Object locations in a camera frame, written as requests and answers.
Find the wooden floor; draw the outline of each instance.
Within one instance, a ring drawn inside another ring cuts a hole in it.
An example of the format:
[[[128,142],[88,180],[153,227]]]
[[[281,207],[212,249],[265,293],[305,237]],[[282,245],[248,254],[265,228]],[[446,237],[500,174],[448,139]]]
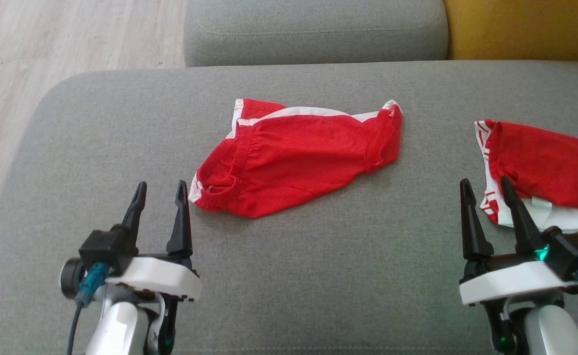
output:
[[[80,72],[183,67],[185,0],[0,0],[0,189],[43,95]]]

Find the mustard yellow fabric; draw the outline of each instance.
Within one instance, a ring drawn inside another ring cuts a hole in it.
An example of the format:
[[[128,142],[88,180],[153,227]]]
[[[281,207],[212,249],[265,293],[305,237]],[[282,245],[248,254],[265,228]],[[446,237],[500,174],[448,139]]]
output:
[[[444,0],[451,59],[578,61],[578,0]]]

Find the red and white clothing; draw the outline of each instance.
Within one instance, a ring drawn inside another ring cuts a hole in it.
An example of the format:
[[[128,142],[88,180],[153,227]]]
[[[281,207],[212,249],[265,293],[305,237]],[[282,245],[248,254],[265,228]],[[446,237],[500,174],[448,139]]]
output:
[[[540,230],[578,231],[578,139],[521,124],[475,123],[487,187],[480,208],[513,227],[499,180],[507,176]]]
[[[397,160],[401,126],[393,100],[349,115],[239,99],[232,131],[197,170],[188,199],[250,218],[304,204]]]

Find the folded red clothing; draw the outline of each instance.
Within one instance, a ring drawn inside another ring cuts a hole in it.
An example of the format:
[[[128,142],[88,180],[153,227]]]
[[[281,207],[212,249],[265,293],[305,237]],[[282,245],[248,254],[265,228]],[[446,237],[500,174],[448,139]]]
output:
[[[237,100],[232,132],[197,170],[188,199],[250,218],[304,204],[397,160],[401,125],[395,101],[349,115]]]
[[[507,176],[522,198],[578,209],[578,139],[521,124],[486,120],[488,166]]]

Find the gray sofa seat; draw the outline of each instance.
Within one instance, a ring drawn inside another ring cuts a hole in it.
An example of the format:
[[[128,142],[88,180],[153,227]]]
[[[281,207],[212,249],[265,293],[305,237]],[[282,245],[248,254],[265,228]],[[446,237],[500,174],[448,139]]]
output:
[[[447,58],[442,0],[190,0],[186,67]]]
[[[415,62],[82,74],[39,104],[0,198],[0,354],[65,352],[74,304],[59,270],[148,183],[138,247],[161,252],[179,179],[230,131],[236,98],[367,112],[394,98],[399,160],[257,220],[191,211],[203,294],[179,309],[175,354],[482,355],[461,305],[460,179],[484,187],[473,122],[578,137],[578,63]],[[512,230],[480,213],[496,252]],[[578,324],[578,296],[567,310]],[[100,313],[81,315],[75,352]]]

